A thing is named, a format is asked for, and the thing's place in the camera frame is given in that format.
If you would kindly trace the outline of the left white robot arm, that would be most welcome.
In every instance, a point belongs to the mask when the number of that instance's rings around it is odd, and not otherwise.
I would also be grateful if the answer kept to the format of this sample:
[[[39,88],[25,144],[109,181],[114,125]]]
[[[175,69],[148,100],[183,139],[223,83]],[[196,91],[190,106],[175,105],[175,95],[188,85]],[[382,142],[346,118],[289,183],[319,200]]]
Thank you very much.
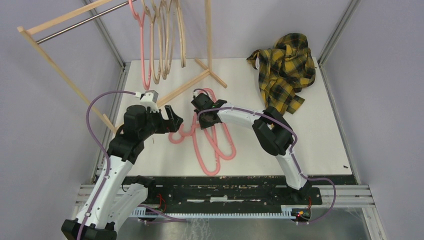
[[[154,134],[175,133],[183,119],[165,105],[167,119],[160,110],[143,105],[131,105],[123,116],[106,151],[106,166],[102,170],[85,206],[75,219],[66,219],[61,231],[68,240],[115,240],[119,229],[142,202],[150,204],[157,198],[155,180],[137,176],[127,193],[115,201],[127,174],[145,148],[144,141]]]

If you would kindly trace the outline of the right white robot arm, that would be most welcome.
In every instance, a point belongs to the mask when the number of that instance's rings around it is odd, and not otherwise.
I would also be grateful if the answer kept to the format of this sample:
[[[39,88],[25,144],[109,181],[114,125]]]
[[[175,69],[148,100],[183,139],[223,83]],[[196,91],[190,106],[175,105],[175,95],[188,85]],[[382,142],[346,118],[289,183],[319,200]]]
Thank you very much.
[[[295,204],[302,204],[309,198],[312,185],[294,156],[298,137],[276,108],[242,108],[222,99],[213,101],[204,93],[195,96],[191,104],[202,129],[216,124],[235,124],[252,130],[262,149],[274,156],[280,165],[289,189],[289,199]]]

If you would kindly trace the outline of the yellow plaid shirt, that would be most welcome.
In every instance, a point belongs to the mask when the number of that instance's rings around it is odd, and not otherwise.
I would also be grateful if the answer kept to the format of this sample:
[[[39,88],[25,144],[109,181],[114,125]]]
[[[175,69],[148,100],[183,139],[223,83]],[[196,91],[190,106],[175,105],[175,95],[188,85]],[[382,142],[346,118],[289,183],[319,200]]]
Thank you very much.
[[[303,89],[315,82],[316,67],[308,38],[289,33],[271,48],[253,51],[246,61],[258,70],[258,88],[265,107],[294,114],[304,103]]]

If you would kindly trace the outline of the wooden clothes rack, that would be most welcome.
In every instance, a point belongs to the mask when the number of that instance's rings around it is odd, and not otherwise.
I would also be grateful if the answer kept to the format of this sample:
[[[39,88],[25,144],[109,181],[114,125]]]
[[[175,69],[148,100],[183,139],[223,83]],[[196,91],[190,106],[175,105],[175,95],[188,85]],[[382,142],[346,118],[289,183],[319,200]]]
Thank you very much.
[[[111,37],[106,26],[98,26],[95,19],[81,25],[77,22],[90,18],[93,10],[106,10],[111,0],[64,0],[16,2],[16,22],[12,24],[10,37],[16,65],[13,75],[31,81],[36,92],[47,93],[47,104],[57,107],[63,120],[80,128],[87,107],[101,91],[115,90],[119,86],[125,68],[113,51]],[[191,49],[200,43],[204,60],[187,59],[185,72],[194,69],[194,77],[170,78],[164,96],[157,100],[162,108],[182,93],[211,80],[221,89],[227,84],[212,69],[212,2],[200,3],[200,20],[189,12],[189,3],[180,3],[184,18],[186,47]],[[199,33],[190,33],[199,23]],[[67,24],[74,28],[44,45],[36,43],[36,34],[60,31]]]

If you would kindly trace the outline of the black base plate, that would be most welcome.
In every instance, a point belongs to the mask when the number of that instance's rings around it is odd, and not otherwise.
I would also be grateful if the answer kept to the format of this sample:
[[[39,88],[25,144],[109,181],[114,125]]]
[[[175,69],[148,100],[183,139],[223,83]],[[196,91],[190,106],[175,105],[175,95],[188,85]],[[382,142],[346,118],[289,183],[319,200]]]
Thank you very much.
[[[295,190],[284,176],[155,176],[144,204],[167,214],[267,214],[322,205],[311,183]]]

